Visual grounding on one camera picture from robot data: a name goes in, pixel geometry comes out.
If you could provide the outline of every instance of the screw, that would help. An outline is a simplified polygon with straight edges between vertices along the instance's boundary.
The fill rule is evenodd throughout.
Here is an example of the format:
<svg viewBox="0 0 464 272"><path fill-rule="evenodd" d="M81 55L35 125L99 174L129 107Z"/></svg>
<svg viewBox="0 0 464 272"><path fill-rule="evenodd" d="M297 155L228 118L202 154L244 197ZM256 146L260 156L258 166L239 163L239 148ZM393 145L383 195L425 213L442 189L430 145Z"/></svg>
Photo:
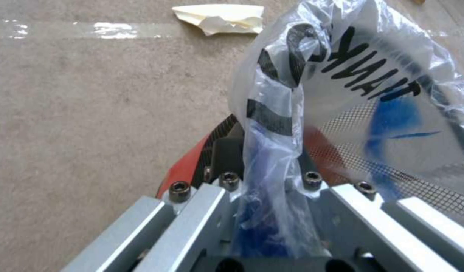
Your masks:
<svg viewBox="0 0 464 272"><path fill-rule="evenodd" d="M170 200L176 203L182 203L190 198L190 186L185 181L174 182L169 189Z"/></svg>
<svg viewBox="0 0 464 272"><path fill-rule="evenodd" d="M371 184L369 184L366 181L360 181L356 184L354 184L354 187L360 191L363 195L365 195L369 200L373 201L375 200L375 196L377 194L377 190L375 187Z"/></svg>
<svg viewBox="0 0 464 272"><path fill-rule="evenodd" d="M203 168L203 181L208 182L210 180L210 176L211 176L211 167L205 166L205 168Z"/></svg>
<svg viewBox="0 0 464 272"><path fill-rule="evenodd" d="M239 176L234 172L225 172L218 177L220 187L233 192L239 187Z"/></svg>
<svg viewBox="0 0 464 272"><path fill-rule="evenodd" d="M322 176L318 172L308 171L303 175L304 188L316 191L321 187Z"/></svg>

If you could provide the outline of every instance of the mesh pattern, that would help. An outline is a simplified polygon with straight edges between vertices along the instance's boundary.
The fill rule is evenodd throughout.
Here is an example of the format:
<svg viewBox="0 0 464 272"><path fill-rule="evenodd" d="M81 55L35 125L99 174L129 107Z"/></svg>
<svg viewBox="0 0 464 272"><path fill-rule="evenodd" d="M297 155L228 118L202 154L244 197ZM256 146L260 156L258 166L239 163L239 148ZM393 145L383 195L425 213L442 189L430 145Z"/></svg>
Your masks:
<svg viewBox="0 0 464 272"><path fill-rule="evenodd" d="M354 134L355 130L358 131L358 128L367 127L374 111L375 104L361 105L331 119L319 128L319 131L331 141L327 147L317 147L314 145L309 147L309 154L312 158L322 159L320 169L329 168L334 171L334 167L342 164L345 169L388 176L400 192L400 196L398 197L408 198L416 196L464 226L464 195L431 184L423 179L413 177L386 165L363 159L362 150L365 146L364 141L347 143L341 143L341 140L338 141L342 133L350 135ZM334 153L339 153L340 156L332 155ZM327 181L329 185L349 182L349 178L346 177L347 174L344 172L341 173L341 170L336 169L338 176L341 178ZM436 169L430 173L427 179L458 179L459 177L464 178L464 164L446 165L440 169Z"/></svg>

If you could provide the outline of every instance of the metal bar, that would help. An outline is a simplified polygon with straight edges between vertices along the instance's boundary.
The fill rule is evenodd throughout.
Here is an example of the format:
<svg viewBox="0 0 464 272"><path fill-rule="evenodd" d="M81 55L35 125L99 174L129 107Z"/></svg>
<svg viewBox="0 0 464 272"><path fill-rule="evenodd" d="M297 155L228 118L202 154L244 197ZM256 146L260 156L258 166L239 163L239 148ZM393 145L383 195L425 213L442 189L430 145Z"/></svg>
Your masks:
<svg viewBox="0 0 464 272"><path fill-rule="evenodd" d="M382 209L458 270L464 271L464 228L418 198Z"/></svg>
<svg viewBox="0 0 464 272"><path fill-rule="evenodd" d="M190 271L204 250L218 250L222 232L231 219L228 193L202 184L135 271Z"/></svg>
<svg viewBox="0 0 464 272"><path fill-rule="evenodd" d="M320 198L332 222L327 236L333 255L347 257L363 249L391 271L455 271L350 184L324 190Z"/></svg>
<svg viewBox="0 0 464 272"><path fill-rule="evenodd" d="M173 207L142 196L62 271L126 271L173 218Z"/></svg>

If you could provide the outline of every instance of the black hole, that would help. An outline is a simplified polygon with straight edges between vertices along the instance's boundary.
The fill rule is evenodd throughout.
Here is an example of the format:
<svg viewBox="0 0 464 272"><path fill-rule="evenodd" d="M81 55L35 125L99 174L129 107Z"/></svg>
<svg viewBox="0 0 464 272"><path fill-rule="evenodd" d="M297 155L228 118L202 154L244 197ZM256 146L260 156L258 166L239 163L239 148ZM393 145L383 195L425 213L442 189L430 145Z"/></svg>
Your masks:
<svg viewBox="0 0 464 272"><path fill-rule="evenodd" d="M218 263L215 272L244 272L244 266L237 260L225 258Z"/></svg>
<svg viewBox="0 0 464 272"><path fill-rule="evenodd" d="M173 184L173 190L175 191L182 191L186 189L186 183L183 181L178 181Z"/></svg>
<svg viewBox="0 0 464 272"><path fill-rule="evenodd" d="M360 187L365 189L365 190L371 190L373 187L370 184L367 184L366 182L360 183Z"/></svg>
<svg viewBox="0 0 464 272"><path fill-rule="evenodd" d="M331 259L326 263L326 272L354 272L353 267L344 260Z"/></svg>
<svg viewBox="0 0 464 272"><path fill-rule="evenodd" d="M226 181L233 181L234 178L235 178L235 175L232 173L225 173L223 175L223 179L225 179Z"/></svg>
<svg viewBox="0 0 464 272"><path fill-rule="evenodd" d="M307 172L306 177L308 177L310 179L319 179L320 178L319 174L316 173L316 172Z"/></svg>

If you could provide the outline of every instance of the black lettering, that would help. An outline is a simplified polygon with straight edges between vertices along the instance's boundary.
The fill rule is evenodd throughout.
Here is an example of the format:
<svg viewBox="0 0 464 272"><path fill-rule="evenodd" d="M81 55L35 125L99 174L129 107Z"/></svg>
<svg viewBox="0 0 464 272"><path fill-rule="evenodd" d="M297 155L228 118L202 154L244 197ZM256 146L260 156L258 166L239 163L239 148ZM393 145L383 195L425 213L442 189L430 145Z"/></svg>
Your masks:
<svg viewBox="0 0 464 272"><path fill-rule="evenodd" d="M361 94L361 96L368 95L372 91L374 91L378 86L380 86L386 79L389 79L391 76L393 76L397 72L398 72L398 69L392 69L388 71L386 74L380 76L378 79L368 81L367 83L359 84L351 88L351 90L356 91L359 89L363 89L363 93Z"/></svg>
<svg viewBox="0 0 464 272"><path fill-rule="evenodd" d="M370 100L370 99L372 99L372 98L375 98L375 97L377 97L377 96L379 96L379 95L381 95L381 94L389 93L389 92L391 92L392 90L394 90L394 89L400 87L401 85L403 85L403 84L405 84L405 83L407 83L407 82L408 82L408 79L407 79L406 77L404 77L403 79L400 79L397 83L395 83L395 84L393 84L393 85L391 85L391 86L385 88L384 90L382 90L382 91L380 91L380 92L378 92L378 93L375 93L374 95L370 96L370 97L368 98L368 100Z"/></svg>
<svg viewBox="0 0 464 272"><path fill-rule="evenodd" d="M329 57L328 61L335 60L333 63L325 67L321 70L321 72L326 73L331 71L332 69L338 67L339 65L343 64L347 60L355 57L365 51L368 48L368 43L362 43L357 47L353 48L353 50L349 51L349 45L351 44L351 40L353 39L355 29L350 26L346 32L341 37L339 41L339 48L337 52L334 52Z"/></svg>
<svg viewBox="0 0 464 272"><path fill-rule="evenodd" d="M355 64L351 65L350 67L347 67L346 69L342 70L341 72L337 72L336 74L333 74L331 76L331 79L344 79L345 77L350 77L350 76L355 76L357 74L361 74L358 76L355 80L346 83L345 88L348 88L350 86L353 86L354 84L362 81L363 79L366 79L368 76L370 76L372 73L377 71L380 67L382 67L386 63L386 59L379 60L373 64L368 65L367 67L364 67L362 69L359 69L355 71L358 67L363 65L365 62L368 60L372 59L376 55L376 51L371 52L369 55L361 59L360 61L356 62Z"/></svg>
<svg viewBox="0 0 464 272"><path fill-rule="evenodd" d="M408 83L408 86L406 88L395 91L394 93L389 93L383 96L382 98L380 98L380 101L387 102L395 98L399 98L400 96L405 95L407 93L413 93L413 96L419 95L420 85L416 81L410 82Z"/></svg>

